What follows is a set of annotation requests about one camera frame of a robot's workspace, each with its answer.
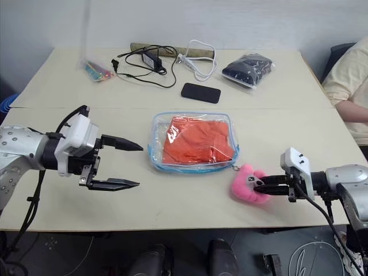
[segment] black chair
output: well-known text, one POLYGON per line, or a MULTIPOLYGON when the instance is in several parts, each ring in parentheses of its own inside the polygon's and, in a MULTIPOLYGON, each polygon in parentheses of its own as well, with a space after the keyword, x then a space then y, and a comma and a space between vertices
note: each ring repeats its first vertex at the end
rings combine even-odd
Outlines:
POLYGON ((328 73, 331 71, 331 69, 333 68, 335 63, 338 62, 340 57, 342 57, 346 53, 346 51, 350 47, 352 47, 354 44, 355 43, 345 43, 345 44, 340 44, 340 45, 333 46, 331 48, 331 54, 330 54, 329 59, 327 61, 326 68, 323 72, 323 75, 322 75, 322 78, 321 78, 321 83, 324 81, 324 79, 326 78, 328 73))

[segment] orange cloth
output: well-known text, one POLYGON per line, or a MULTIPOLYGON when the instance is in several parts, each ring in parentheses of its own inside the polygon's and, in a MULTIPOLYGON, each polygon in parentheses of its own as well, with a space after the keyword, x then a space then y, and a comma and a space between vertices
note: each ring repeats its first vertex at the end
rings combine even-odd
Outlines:
POLYGON ((174 117, 163 147, 165 164, 201 164, 232 160, 228 124, 188 117, 174 117))

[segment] white charging cable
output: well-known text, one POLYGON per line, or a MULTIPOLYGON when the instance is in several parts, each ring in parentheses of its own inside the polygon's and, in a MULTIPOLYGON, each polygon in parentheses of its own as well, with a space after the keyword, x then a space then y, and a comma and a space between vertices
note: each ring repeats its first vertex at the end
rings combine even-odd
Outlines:
POLYGON ((184 63, 186 66, 188 66, 190 69, 192 69, 194 71, 194 76, 196 78, 196 80, 200 81, 200 82, 204 82, 207 81, 211 75, 213 74, 213 72, 216 70, 217 68, 217 60, 216 60, 216 49, 214 48, 214 46, 207 44, 207 43, 203 43, 199 40, 196 39, 192 39, 189 41, 188 43, 188 47, 186 48, 186 52, 185 55, 182 55, 181 53, 178 55, 178 63, 184 63), (213 59, 210 57, 187 57, 188 55, 188 51, 189 51, 189 46, 192 42, 196 42, 199 43, 203 46, 207 46, 209 48, 211 48, 213 50, 213 59), (194 65, 194 60, 210 60, 212 62, 212 69, 211 71, 209 71, 209 73, 204 74, 201 70, 198 69, 198 67, 196 65, 194 65))

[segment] person's arm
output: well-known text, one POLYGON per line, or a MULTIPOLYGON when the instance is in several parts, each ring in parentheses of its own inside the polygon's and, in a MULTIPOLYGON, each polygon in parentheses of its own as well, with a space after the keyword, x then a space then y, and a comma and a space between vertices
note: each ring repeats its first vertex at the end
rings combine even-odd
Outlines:
POLYGON ((368 109, 349 101, 368 78, 368 39, 358 44, 335 64, 323 88, 344 121, 368 123, 368 109))
POLYGON ((335 107, 345 122, 368 123, 368 109, 366 108, 351 101, 341 101, 337 103, 335 107))

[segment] white wall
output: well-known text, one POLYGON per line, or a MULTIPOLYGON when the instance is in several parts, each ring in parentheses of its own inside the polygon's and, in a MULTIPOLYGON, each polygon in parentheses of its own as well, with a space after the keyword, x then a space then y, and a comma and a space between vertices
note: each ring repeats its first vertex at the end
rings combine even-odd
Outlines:
MULTIPOLYGON (((92 0, 88 47, 132 41, 299 49, 320 76, 333 45, 368 35, 368 0, 92 0)), ((84 1, 0 0, 0 75, 21 91, 53 47, 78 47, 84 1)))

